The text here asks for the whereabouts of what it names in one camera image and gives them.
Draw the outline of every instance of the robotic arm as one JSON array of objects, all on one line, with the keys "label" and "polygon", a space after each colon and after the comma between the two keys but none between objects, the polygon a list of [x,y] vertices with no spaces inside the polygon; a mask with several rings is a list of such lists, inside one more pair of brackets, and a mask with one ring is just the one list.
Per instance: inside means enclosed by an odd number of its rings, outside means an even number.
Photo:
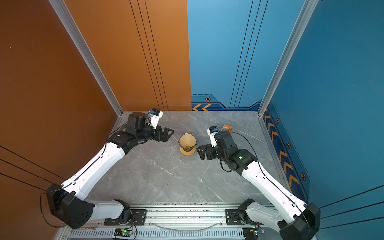
[{"label": "robotic arm", "polygon": [[236,171],[256,186],[277,209],[263,207],[248,199],[239,207],[242,222],[261,222],[280,232],[284,240],[312,239],[319,230],[319,208],[313,203],[307,205],[286,190],[263,168],[256,156],[246,149],[238,149],[227,131],[219,131],[216,126],[212,126],[207,133],[211,144],[197,148],[200,158],[218,158],[220,164],[224,162],[231,171]]},{"label": "robotic arm", "polygon": [[103,148],[80,171],[61,186],[52,184],[47,192],[51,213],[73,229],[86,222],[113,218],[126,224],[131,217],[130,205],[120,199],[93,201],[86,197],[100,178],[133,147],[148,140],[166,142],[174,130],[157,126],[163,112],[152,109],[148,114],[134,112],[127,123],[108,138]]}]

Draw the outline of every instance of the orange wall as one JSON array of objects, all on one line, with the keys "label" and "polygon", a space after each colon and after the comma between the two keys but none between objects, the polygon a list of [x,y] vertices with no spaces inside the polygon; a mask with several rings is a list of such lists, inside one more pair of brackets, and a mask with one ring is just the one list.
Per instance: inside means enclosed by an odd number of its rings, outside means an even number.
[{"label": "orange wall", "polygon": [[124,111],[190,110],[186,0],[65,4]]},{"label": "orange wall", "polygon": [[[48,0],[0,1],[0,17],[0,145],[63,178],[1,148],[0,159],[61,184],[101,149],[116,114]],[[51,185],[2,161],[0,173]],[[51,239],[42,190],[0,175],[0,192],[0,239]],[[45,196],[43,210],[60,223]]]}]

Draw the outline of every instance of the blue wall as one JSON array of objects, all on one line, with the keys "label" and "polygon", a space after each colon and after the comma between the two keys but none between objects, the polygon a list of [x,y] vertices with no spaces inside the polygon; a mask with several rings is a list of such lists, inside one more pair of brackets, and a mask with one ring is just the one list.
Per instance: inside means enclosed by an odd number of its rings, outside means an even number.
[{"label": "blue wall", "polygon": [[[319,1],[271,104],[319,207],[384,184],[384,1]],[[384,201],[384,187],[322,208],[322,217]],[[321,228],[384,216],[384,204],[322,219]],[[320,230],[383,239],[384,220]]]},{"label": "blue wall", "polygon": [[188,0],[192,95],[213,95],[225,107],[250,107],[262,99],[303,3]]}]

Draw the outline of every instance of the marble surface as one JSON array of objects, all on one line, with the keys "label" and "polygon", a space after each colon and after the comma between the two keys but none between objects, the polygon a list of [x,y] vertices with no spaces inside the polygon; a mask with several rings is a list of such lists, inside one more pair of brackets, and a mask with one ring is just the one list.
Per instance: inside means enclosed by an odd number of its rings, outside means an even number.
[{"label": "marble surface", "polygon": [[[127,121],[125,112],[121,123]],[[266,144],[262,128],[253,111],[171,111],[164,112],[160,126],[175,130],[167,142],[150,140],[133,148],[114,164],[95,185],[88,198],[93,200],[122,199],[128,203],[242,203],[252,198],[269,203],[266,197],[236,172],[224,172],[218,159],[201,160],[198,153],[184,156],[177,140],[192,133],[197,145],[210,143],[207,129],[216,125],[233,127],[244,135],[256,150],[264,168],[281,183]],[[252,152],[246,140],[232,134],[239,149]]]}]

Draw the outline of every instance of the yellow chevron arrow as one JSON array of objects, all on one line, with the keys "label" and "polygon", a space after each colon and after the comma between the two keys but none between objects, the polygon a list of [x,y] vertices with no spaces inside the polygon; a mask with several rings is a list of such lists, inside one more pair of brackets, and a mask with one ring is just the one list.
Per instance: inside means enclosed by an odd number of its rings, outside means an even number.
[{"label": "yellow chevron arrow", "polygon": [[280,162],[281,162],[281,156],[282,156],[282,155],[288,157],[287,154],[286,154],[285,152],[280,151]]},{"label": "yellow chevron arrow", "polygon": [[289,175],[289,186],[292,187],[292,180],[297,182],[297,184],[300,184],[299,181],[292,175]]},{"label": "yellow chevron arrow", "polygon": [[266,119],[271,118],[270,116],[265,116],[265,125],[266,125]]},{"label": "yellow chevron arrow", "polygon": [[274,125],[272,123],[268,123],[268,132],[270,132],[271,126],[274,127]]},{"label": "yellow chevron arrow", "polygon": [[277,134],[277,132],[272,131],[272,142],[273,142],[273,136],[274,136],[274,135],[279,136],[279,135]]},{"label": "yellow chevron arrow", "polygon": [[192,108],[195,111],[198,111],[196,108],[200,107],[201,104],[196,105],[194,108]]},{"label": "yellow chevron arrow", "polygon": [[292,166],[288,164],[287,162],[284,163],[284,173],[287,174],[287,167],[293,170]]},{"label": "yellow chevron arrow", "polygon": [[211,106],[211,104],[208,104],[207,106],[203,107],[203,110],[204,110],[204,111],[208,111],[208,110],[207,110],[207,107],[209,107],[209,106]]}]

